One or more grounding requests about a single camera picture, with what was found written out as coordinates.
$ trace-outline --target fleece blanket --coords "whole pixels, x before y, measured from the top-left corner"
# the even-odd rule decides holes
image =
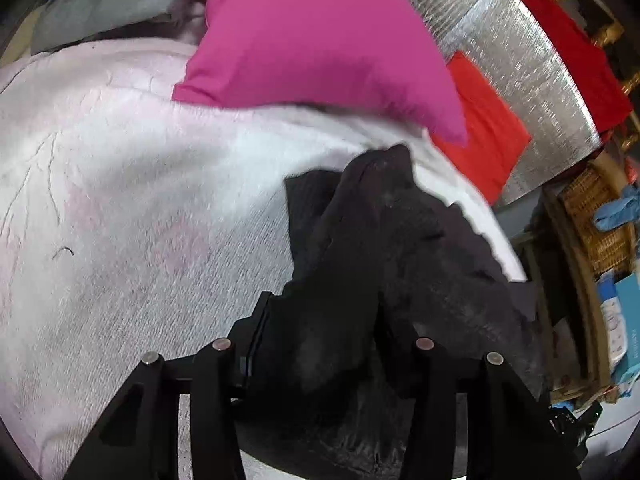
[[[101,41],[0,71],[0,416],[44,480],[62,477],[145,351],[193,353],[260,291],[280,293],[292,271],[287,176],[404,142],[416,182],[459,203],[505,275],[525,279],[482,196],[416,128],[172,102],[193,52]],[[244,460],[250,479],[292,478]]]

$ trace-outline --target metal pin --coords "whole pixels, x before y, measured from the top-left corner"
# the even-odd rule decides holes
[[[219,337],[213,343],[211,343],[215,350],[222,352],[223,350],[229,350],[231,348],[231,339],[228,337]]]
[[[142,357],[141,357],[141,359],[140,359],[140,360],[141,360],[145,365],[149,366],[150,364],[153,364],[153,363],[155,363],[156,361],[158,361],[158,358],[159,358],[159,357],[160,357],[160,356],[158,355],[158,352],[150,351],[150,352],[145,352],[145,353],[143,353],[143,354],[142,354]]]
[[[498,352],[489,352],[486,355],[486,360],[492,365],[500,366],[504,362],[504,357],[502,357],[502,354],[498,354]]]
[[[433,347],[436,346],[436,344],[428,337],[419,337],[415,340],[415,345],[420,350],[433,350]]]

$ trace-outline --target pink pillow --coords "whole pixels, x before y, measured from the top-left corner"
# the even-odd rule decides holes
[[[206,15],[174,100],[374,110],[466,142],[456,87],[408,0],[207,0]]]

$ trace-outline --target woven basket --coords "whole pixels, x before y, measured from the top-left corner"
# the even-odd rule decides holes
[[[593,267],[594,275],[615,269],[632,272],[636,249],[633,224],[624,224],[612,231],[600,232],[593,225],[593,214],[602,204],[620,198],[607,175],[592,164],[560,194],[580,241]]]

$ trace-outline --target black cloth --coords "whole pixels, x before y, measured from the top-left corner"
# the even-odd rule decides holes
[[[489,244],[457,205],[415,185],[406,147],[289,178],[286,190],[294,272],[272,299],[237,413],[243,450],[312,480],[398,477],[414,402],[386,383],[372,339],[379,309],[454,356],[501,352],[540,393],[538,340]]]

